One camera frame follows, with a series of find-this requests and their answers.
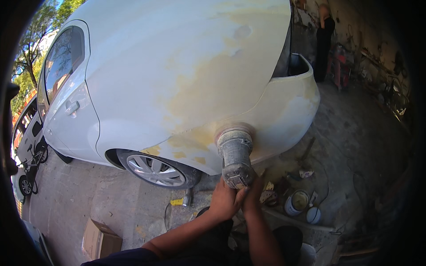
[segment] black pants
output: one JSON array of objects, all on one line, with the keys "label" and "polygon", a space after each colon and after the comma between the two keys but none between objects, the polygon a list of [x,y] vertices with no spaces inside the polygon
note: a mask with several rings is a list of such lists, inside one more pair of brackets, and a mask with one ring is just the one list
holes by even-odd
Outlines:
[{"label": "black pants", "polygon": [[[200,211],[202,215],[208,208]],[[179,257],[204,257],[224,265],[253,265],[250,254],[233,251],[228,247],[228,237],[233,226],[232,220],[227,220],[202,235],[190,248]],[[303,234],[297,227],[281,226],[272,231],[287,266],[296,266],[300,257]]]},{"label": "black pants", "polygon": [[317,57],[315,58],[314,78],[316,82],[323,82],[327,74],[328,53],[330,46],[318,45]]}]

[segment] person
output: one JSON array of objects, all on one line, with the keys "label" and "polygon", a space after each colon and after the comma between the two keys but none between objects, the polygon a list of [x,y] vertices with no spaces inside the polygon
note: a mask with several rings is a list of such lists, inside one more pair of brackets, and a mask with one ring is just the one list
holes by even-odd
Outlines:
[{"label": "person", "polygon": [[[294,226],[271,231],[263,217],[259,198],[263,182],[252,170],[251,188],[236,191],[223,178],[210,206],[197,217],[146,242],[141,248],[124,250],[83,263],[82,266],[129,265],[287,265],[296,266],[302,232]],[[228,247],[232,217],[242,209],[247,223],[249,254]]]},{"label": "person", "polygon": [[317,57],[315,60],[314,78],[322,82],[327,73],[328,53],[331,46],[331,35],[334,32],[334,20],[330,17],[330,8],[326,4],[318,7],[320,25],[317,29]]}]

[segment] car door handle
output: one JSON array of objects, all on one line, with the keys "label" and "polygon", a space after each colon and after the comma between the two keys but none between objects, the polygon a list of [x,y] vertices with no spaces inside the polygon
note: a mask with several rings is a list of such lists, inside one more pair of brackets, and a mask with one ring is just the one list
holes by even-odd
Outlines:
[{"label": "car door handle", "polygon": [[75,101],[65,110],[65,114],[70,115],[79,108],[80,108],[80,104],[78,103],[78,101]]}]

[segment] cardboard box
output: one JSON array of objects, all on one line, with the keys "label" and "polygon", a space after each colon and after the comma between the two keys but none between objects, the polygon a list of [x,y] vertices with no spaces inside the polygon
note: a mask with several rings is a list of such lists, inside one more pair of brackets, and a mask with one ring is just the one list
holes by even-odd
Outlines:
[{"label": "cardboard box", "polygon": [[122,238],[108,226],[92,219],[87,221],[82,248],[92,260],[120,251],[122,243]]}]

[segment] rear door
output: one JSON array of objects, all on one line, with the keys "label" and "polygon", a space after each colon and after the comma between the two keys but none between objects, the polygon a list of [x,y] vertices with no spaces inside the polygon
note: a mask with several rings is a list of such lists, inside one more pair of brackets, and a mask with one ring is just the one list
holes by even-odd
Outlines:
[{"label": "rear door", "polygon": [[48,143],[61,154],[99,162],[95,148],[99,120],[85,81],[89,57],[87,25],[70,21],[46,56],[43,77],[50,106],[43,130]]},{"label": "rear door", "polygon": [[32,155],[28,148],[32,145],[32,150],[34,150],[35,136],[32,133],[32,128],[38,120],[37,101],[32,99],[24,108],[23,115],[16,122],[13,132],[12,152],[16,155],[15,161],[17,163],[25,160],[31,161]]}]

